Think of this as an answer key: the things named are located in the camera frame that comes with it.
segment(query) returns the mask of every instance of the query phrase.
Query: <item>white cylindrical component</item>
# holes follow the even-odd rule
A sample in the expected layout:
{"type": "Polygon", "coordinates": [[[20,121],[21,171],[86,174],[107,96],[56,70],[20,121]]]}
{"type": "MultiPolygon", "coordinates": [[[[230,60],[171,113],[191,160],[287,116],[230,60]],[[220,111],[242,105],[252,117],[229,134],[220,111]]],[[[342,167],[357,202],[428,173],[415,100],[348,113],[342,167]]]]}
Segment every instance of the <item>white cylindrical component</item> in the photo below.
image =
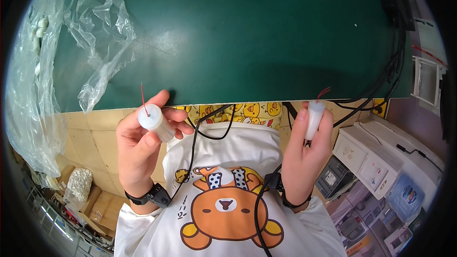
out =
{"type": "Polygon", "coordinates": [[[170,142],[175,135],[175,130],[171,127],[167,119],[164,119],[162,110],[155,104],[147,104],[146,109],[149,117],[146,114],[144,107],[141,108],[138,114],[138,122],[140,125],[149,130],[154,131],[162,142],[170,142]]]}
{"type": "Polygon", "coordinates": [[[40,52],[40,38],[37,36],[33,37],[33,49],[37,52],[37,54],[40,52]]]}
{"type": "Polygon", "coordinates": [[[40,63],[35,67],[35,76],[38,76],[40,74],[40,63]]]}
{"type": "Polygon", "coordinates": [[[39,38],[43,38],[44,37],[44,32],[46,32],[46,27],[41,27],[41,28],[38,28],[37,30],[37,37],[39,38]]]}
{"type": "Polygon", "coordinates": [[[47,27],[48,25],[49,25],[48,17],[41,18],[40,21],[38,21],[38,28],[47,27]]]}
{"type": "Polygon", "coordinates": [[[325,105],[322,102],[310,101],[308,106],[308,129],[306,129],[305,139],[311,141],[319,128],[325,105]]]}

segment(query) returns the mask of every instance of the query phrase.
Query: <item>bear face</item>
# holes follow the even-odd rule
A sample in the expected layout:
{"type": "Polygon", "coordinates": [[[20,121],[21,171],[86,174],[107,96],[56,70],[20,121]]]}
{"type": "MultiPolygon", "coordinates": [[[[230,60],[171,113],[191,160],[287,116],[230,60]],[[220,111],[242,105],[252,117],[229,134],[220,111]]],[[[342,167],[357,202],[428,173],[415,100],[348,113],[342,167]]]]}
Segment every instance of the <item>bear face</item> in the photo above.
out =
{"type": "MultiPolygon", "coordinates": [[[[216,188],[197,195],[192,202],[192,219],[199,231],[219,240],[240,241],[256,235],[255,193],[237,187],[216,188]]],[[[258,208],[260,228],[267,222],[267,208],[261,199],[258,208]]]]}

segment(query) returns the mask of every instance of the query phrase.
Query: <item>green workbench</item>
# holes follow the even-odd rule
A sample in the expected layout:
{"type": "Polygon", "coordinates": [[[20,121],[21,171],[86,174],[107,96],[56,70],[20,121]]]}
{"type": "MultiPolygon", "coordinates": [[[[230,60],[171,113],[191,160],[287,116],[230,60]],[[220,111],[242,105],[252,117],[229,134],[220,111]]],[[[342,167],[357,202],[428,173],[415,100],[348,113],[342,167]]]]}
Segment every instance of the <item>green workbench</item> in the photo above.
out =
{"type": "MultiPolygon", "coordinates": [[[[140,82],[146,98],[170,90],[170,105],[316,99],[328,86],[325,99],[352,98],[373,84],[392,52],[380,0],[125,3],[136,60],[110,80],[95,110],[140,105],[140,82]]],[[[409,97],[410,57],[406,48],[394,98],[409,97]]],[[[81,111],[77,96],[94,70],[65,26],[54,66],[61,111],[81,111]]]]}

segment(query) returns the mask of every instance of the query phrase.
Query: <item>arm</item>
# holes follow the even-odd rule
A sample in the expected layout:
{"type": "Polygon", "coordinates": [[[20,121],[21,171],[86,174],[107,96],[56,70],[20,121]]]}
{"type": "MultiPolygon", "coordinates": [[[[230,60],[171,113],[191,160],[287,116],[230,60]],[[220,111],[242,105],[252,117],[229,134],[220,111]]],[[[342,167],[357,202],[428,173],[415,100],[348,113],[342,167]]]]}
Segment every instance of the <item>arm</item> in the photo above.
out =
{"type": "MultiPolygon", "coordinates": [[[[162,90],[146,104],[163,107],[168,99],[168,91],[162,90]]],[[[153,186],[151,175],[157,164],[162,143],[154,132],[149,132],[140,126],[138,122],[140,109],[141,107],[122,119],[116,128],[119,181],[125,191],[136,198],[142,197],[153,186]]],[[[187,118],[185,110],[164,108],[162,112],[175,128],[177,139],[182,139],[183,133],[192,134],[194,132],[194,129],[184,122],[187,118]]],[[[131,201],[130,207],[137,214],[149,214],[159,208],[151,202],[145,205],[135,205],[131,201]]]]}
{"type": "MultiPolygon", "coordinates": [[[[295,119],[281,170],[287,200],[296,205],[303,203],[309,197],[313,191],[314,182],[331,153],[332,112],[328,109],[324,110],[319,129],[309,148],[303,145],[307,128],[308,102],[304,102],[303,108],[295,119]]],[[[300,208],[295,208],[294,212],[304,210],[307,206],[308,203],[305,203],[300,208]]]]}

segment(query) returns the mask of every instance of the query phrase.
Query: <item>finger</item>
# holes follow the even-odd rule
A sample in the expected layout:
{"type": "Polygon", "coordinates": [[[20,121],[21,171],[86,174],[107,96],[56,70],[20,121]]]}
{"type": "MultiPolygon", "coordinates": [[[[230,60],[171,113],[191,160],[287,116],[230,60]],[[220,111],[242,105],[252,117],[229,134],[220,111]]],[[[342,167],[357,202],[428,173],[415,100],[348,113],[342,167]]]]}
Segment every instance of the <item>finger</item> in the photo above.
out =
{"type": "MultiPolygon", "coordinates": [[[[161,108],[165,105],[165,103],[167,103],[169,98],[169,92],[166,89],[163,89],[145,104],[155,104],[161,108]]],[[[131,112],[124,119],[122,119],[117,125],[117,129],[122,132],[126,129],[136,129],[140,127],[140,123],[138,122],[138,113],[140,112],[141,107],[142,106],[138,107],[135,111],[131,112]]]]}
{"type": "Polygon", "coordinates": [[[151,97],[145,104],[155,104],[162,108],[170,98],[170,93],[166,89],[162,89],[158,94],[151,97]]]}
{"type": "Polygon", "coordinates": [[[182,138],[184,138],[184,135],[182,134],[182,132],[181,132],[180,129],[176,129],[175,131],[176,131],[176,132],[175,132],[174,136],[175,136],[177,139],[181,140],[182,138]]]}
{"type": "Polygon", "coordinates": [[[134,163],[145,163],[146,159],[160,148],[161,143],[162,141],[160,141],[157,134],[153,132],[146,133],[141,137],[138,144],[132,148],[131,161],[134,163]]]}
{"type": "Polygon", "coordinates": [[[170,124],[171,124],[171,127],[175,128],[175,129],[179,129],[180,131],[182,131],[182,133],[184,133],[186,135],[190,135],[190,134],[194,133],[194,129],[192,128],[192,126],[187,124],[185,121],[181,121],[181,122],[170,121],[170,124]]]}
{"type": "Polygon", "coordinates": [[[295,122],[293,123],[292,132],[290,133],[290,139],[287,146],[287,150],[293,149],[294,151],[301,151],[303,148],[303,142],[305,140],[306,129],[308,128],[308,110],[300,109],[298,111],[295,122]]]}
{"type": "Polygon", "coordinates": [[[313,138],[313,143],[311,147],[314,145],[317,147],[327,146],[330,144],[330,140],[332,137],[333,131],[333,113],[328,110],[327,108],[323,111],[322,119],[319,123],[319,129],[317,130],[316,134],[313,138]]]}
{"type": "Polygon", "coordinates": [[[162,113],[167,117],[168,120],[174,121],[185,121],[188,117],[187,111],[183,109],[175,109],[171,107],[162,108],[162,113]]]}

